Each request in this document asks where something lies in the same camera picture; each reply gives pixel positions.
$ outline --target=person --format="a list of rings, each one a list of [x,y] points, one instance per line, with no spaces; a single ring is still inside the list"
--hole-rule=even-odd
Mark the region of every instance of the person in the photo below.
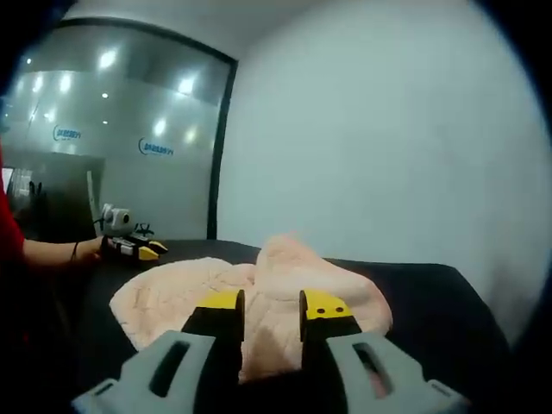
[[[0,167],[3,165],[0,148]],[[0,263],[22,261],[31,267],[64,267],[70,263],[89,264],[99,260],[102,237],[72,243],[27,240],[9,211],[8,198],[0,191]]]

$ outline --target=hand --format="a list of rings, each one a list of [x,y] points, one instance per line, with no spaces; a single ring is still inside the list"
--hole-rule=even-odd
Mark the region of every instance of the hand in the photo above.
[[[80,242],[74,258],[75,262],[85,264],[99,261],[101,259],[100,249],[102,247],[102,239],[103,237],[97,237],[96,239]]]

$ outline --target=towel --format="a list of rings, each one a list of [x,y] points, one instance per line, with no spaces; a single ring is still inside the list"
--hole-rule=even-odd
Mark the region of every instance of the towel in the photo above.
[[[210,292],[230,289],[243,289],[246,297],[241,381],[300,368],[298,298],[303,289],[343,299],[362,331],[384,335],[392,325],[391,309],[370,279],[332,265],[285,235],[267,242],[255,266],[204,258],[150,269],[124,285],[110,308],[140,350],[165,331],[180,330]]]

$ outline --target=black frame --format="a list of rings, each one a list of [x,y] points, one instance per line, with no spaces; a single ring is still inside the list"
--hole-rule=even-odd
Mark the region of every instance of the black frame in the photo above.
[[[207,239],[216,240],[216,214],[218,205],[218,185],[220,182],[221,162],[223,160],[224,136],[226,134],[226,122],[230,108],[230,98],[234,88],[235,74],[238,69],[238,61],[231,58],[212,47],[209,47],[199,41],[174,32],[168,28],[162,28],[149,23],[137,22],[128,19],[119,19],[115,17],[78,17],[74,19],[62,20],[55,28],[69,28],[75,26],[109,26],[117,28],[129,28],[138,30],[150,35],[176,41],[187,47],[192,47],[201,52],[209,54],[216,59],[227,63],[230,66],[230,72],[224,88],[221,109],[218,114],[218,124],[216,126],[215,146],[213,147],[213,161],[211,164],[210,187],[209,187],[209,208],[207,213]]]

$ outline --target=ceiling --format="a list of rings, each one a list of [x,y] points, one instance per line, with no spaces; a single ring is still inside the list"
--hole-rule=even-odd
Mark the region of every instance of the ceiling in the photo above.
[[[259,38],[325,0],[80,0],[66,15],[118,17],[175,30],[241,58]]]

